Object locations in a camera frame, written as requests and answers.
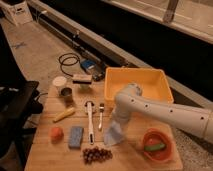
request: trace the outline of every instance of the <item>sponge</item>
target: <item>sponge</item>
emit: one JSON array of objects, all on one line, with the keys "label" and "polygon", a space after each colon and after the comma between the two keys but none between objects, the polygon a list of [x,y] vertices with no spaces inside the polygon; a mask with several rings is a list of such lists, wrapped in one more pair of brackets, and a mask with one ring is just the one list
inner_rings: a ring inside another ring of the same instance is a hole
[{"label": "sponge", "polygon": [[73,126],[70,130],[70,136],[68,139],[69,148],[80,148],[81,140],[83,137],[84,128],[81,126]]}]

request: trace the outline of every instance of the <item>wooden table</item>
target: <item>wooden table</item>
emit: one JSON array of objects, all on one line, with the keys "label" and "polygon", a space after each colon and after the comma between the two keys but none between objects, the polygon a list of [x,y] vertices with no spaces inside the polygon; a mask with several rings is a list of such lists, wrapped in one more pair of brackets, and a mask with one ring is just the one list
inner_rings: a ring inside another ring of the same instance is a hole
[{"label": "wooden table", "polygon": [[[56,88],[51,86],[29,153],[25,171],[94,171],[94,169],[97,171],[182,170],[182,162],[171,128],[167,124],[137,113],[133,113],[128,125],[126,141],[119,145],[109,147],[113,153],[113,158],[103,163],[93,162],[91,165],[85,165],[83,162],[82,149],[95,146],[107,148],[103,144],[103,132],[109,124],[109,116],[112,109],[105,106],[103,131],[98,131],[98,107],[101,102],[104,102],[104,83],[93,83],[88,90],[81,89],[78,84],[70,83],[69,86],[73,90],[73,105],[76,107],[75,114],[57,123],[52,122],[55,115],[64,111],[68,107],[68,104],[65,104],[64,100],[58,97]],[[95,144],[93,146],[88,142],[88,116],[84,110],[84,104],[88,100],[92,100],[95,103],[97,110],[93,115],[95,132]],[[54,126],[60,126],[64,131],[64,139],[57,144],[52,144],[49,138],[50,129]],[[72,126],[84,127],[81,150],[68,148],[67,142]],[[140,140],[145,131],[150,127],[162,130],[172,139],[173,160],[170,162],[165,164],[153,163],[141,153]]]}]

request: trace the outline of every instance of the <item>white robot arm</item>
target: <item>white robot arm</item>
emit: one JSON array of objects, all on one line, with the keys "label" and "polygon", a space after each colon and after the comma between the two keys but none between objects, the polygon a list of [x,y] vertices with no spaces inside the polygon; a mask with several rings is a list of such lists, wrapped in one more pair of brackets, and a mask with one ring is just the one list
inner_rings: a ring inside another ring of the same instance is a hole
[{"label": "white robot arm", "polygon": [[149,100],[141,93],[137,84],[129,84],[116,94],[112,116],[117,123],[127,123],[131,113],[138,112],[213,143],[211,110]]}]

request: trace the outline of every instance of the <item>orange bowl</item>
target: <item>orange bowl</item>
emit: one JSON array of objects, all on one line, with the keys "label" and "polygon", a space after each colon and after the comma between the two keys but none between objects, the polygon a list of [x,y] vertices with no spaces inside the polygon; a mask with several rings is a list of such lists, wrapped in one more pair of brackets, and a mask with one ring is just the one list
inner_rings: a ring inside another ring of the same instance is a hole
[{"label": "orange bowl", "polygon": [[[165,148],[157,151],[145,151],[144,147],[147,145],[153,145],[156,143],[165,144]],[[150,160],[157,163],[165,163],[172,159],[172,142],[171,139],[155,128],[150,128],[145,133],[142,139],[142,149],[143,153]]]}]

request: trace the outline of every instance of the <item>floor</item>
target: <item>floor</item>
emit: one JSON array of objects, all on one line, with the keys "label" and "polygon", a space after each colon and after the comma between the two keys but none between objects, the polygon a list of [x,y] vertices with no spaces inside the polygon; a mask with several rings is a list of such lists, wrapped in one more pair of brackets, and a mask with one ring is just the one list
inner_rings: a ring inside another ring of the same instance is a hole
[{"label": "floor", "polygon": [[[2,26],[7,35],[15,59],[28,80],[38,80],[39,90],[47,92],[54,77],[63,75],[59,69],[58,57],[73,50],[56,38],[36,22],[30,22],[15,27],[5,19],[1,19]],[[67,72],[82,72],[78,65],[66,68]],[[34,122],[39,117],[30,118]],[[213,146],[192,136],[172,128],[177,147],[186,171],[213,170]],[[32,137],[26,138],[26,151],[30,149]],[[7,171],[22,171],[14,145],[8,154],[0,159],[0,166]]]}]

